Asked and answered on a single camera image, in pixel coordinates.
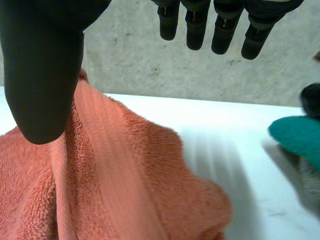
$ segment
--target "white tabletop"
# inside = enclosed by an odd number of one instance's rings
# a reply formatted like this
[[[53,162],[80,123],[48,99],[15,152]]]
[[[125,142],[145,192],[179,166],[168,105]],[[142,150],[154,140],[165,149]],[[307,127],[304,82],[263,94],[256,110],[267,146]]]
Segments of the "white tabletop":
[[[296,107],[108,94],[137,114],[174,129],[185,160],[221,185],[232,201],[226,240],[319,240],[320,218],[267,128],[301,115]],[[16,124],[0,87],[0,134]]]

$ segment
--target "orange fleece fabric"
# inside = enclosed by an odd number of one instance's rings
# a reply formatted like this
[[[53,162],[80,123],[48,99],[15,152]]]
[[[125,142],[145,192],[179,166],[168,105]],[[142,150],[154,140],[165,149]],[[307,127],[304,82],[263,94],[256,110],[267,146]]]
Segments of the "orange fleece fabric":
[[[59,139],[0,136],[0,240],[223,240],[229,199],[178,135],[79,76]]]

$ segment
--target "fabric texture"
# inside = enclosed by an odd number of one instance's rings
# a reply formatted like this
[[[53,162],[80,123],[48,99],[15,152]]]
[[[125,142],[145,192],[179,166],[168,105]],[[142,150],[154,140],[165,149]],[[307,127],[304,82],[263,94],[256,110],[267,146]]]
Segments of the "fabric texture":
[[[83,69],[60,138],[0,137],[0,240],[223,240],[230,217],[178,135],[98,92]]]
[[[268,130],[283,148],[304,157],[320,171],[320,121],[308,116],[288,116],[274,121]]]

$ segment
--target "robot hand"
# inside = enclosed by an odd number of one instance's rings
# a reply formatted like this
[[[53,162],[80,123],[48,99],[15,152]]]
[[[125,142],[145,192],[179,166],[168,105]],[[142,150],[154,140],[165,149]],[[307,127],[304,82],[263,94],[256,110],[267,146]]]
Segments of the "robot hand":
[[[164,40],[173,40],[178,25],[180,2],[187,9],[185,16],[186,45],[199,50],[203,44],[211,0],[152,0],[158,5],[160,35]],[[245,34],[241,54],[245,59],[255,59],[274,25],[286,13],[298,8],[304,0],[213,0],[218,14],[215,21],[211,49],[225,54],[234,36],[239,18],[244,9],[249,13],[250,26]]]

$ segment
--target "towel fold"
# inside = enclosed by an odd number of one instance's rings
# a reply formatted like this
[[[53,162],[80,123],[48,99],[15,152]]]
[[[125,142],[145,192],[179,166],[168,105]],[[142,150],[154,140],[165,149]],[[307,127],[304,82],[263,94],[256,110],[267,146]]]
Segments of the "towel fold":
[[[0,137],[0,240],[223,240],[230,217],[178,135],[98,92],[83,69],[59,139],[35,145],[17,127]]]

